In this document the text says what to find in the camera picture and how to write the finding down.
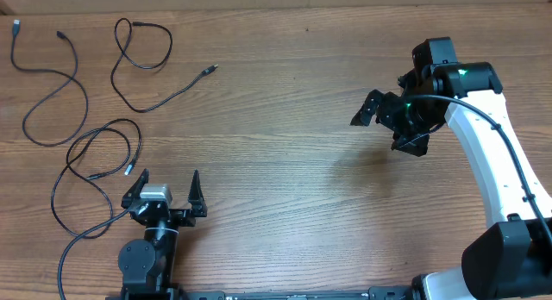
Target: cable plug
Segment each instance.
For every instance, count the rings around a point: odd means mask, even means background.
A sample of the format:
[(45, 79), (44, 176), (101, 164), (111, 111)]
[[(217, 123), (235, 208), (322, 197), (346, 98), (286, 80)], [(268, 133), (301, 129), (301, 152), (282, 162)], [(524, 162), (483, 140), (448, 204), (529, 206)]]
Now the cable plug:
[(132, 161), (130, 161), (129, 166), (127, 166), (127, 169), (124, 171), (124, 174), (129, 175), (132, 172), (132, 169), (135, 168), (135, 164), (136, 160), (133, 159)]
[(214, 64), (213, 66), (209, 66), (206, 69), (204, 69), (201, 74), (204, 76), (207, 76), (211, 73), (213, 73), (218, 68), (218, 64)]
[(98, 179), (98, 178), (102, 178), (102, 177), (105, 177), (105, 174), (94, 174), (94, 175), (90, 175), (89, 177), (87, 177), (86, 179), (88, 180), (95, 180), (95, 179)]
[(59, 38), (61, 39), (67, 39), (67, 36), (63, 33), (61, 33), (60, 31), (57, 31), (56, 34), (58, 35)]
[(14, 35), (14, 37), (19, 34), (19, 27), (21, 27), (21, 22), (19, 20), (14, 20), (14, 26), (11, 28), (11, 33)]

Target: wooden tabletop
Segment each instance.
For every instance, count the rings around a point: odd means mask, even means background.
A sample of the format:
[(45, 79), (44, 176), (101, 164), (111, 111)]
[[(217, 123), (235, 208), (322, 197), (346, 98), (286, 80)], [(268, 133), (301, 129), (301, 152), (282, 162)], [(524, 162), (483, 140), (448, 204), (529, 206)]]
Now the wooden tabletop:
[[(171, 29), (172, 56), (160, 72), (123, 61), (115, 80), (136, 107), (219, 69), (147, 114), (132, 112), (110, 85), (119, 55), (115, 21)], [(184, 206), (194, 169), (209, 216), (182, 229), (174, 281), (188, 291), (323, 291), (409, 284), (426, 272), (460, 264), (485, 230), (474, 175), (457, 139), (444, 128), (422, 158), (391, 152), (384, 127), (350, 127), (367, 93), (396, 91), (412, 68), (411, 49), (450, 36), (462, 62), (488, 61), (505, 89), (517, 136), (537, 176), (552, 191), (552, 5), (409, 6), (343, 9), (189, 11), (86, 16), (23, 16), (16, 61), (71, 72), (90, 98), (81, 131), (126, 117), (138, 122), (143, 149), (130, 176), (97, 181), (118, 207), (140, 171), (171, 186)], [(65, 81), (18, 72), (9, 62), (13, 17), (0, 17), (0, 298), (57, 299), (60, 255), (72, 237), (54, 220), (50, 193), (69, 143), (39, 147), (22, 133), (28, 109)], [(165, 33), (136, 28), (129, 55), (160, 61)], [(28, 131), (60, 141), (84, 113), (70, 84), (35, 111)], [(136, 134), (119, 127), (135, 148)], [(124, 141), (103, 134), (78, 170), (110, 169)], [(55, 200), (60, 217), (82, 231), (107, 219), (91, 186), (67, 174)], [(69, 299), (104, 299), (121, 287), (119, 249), (143, 227), (123, 219), (69, 253)]]

